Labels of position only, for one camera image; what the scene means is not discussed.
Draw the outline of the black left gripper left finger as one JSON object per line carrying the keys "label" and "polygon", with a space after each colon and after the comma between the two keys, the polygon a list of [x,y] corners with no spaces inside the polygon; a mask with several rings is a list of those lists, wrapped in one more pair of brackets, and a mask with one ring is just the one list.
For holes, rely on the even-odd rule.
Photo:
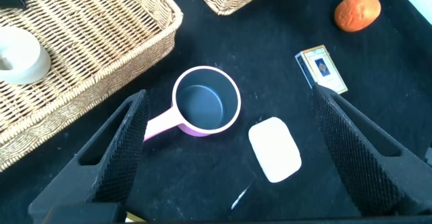
{"label": "black left gripper left finger", "polygon": [[129,96],[30,203],[34,223],[123,223],[149,120],[145,90]]}

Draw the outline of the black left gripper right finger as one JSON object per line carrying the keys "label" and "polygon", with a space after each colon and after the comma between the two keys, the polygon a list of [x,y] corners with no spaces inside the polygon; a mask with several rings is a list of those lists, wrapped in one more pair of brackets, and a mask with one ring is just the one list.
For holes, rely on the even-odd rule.
{"label": "black left gripper right finger", "polygon": [[348,194],[363,215],[430,215],[431,166],[333,90],[311,108]]}

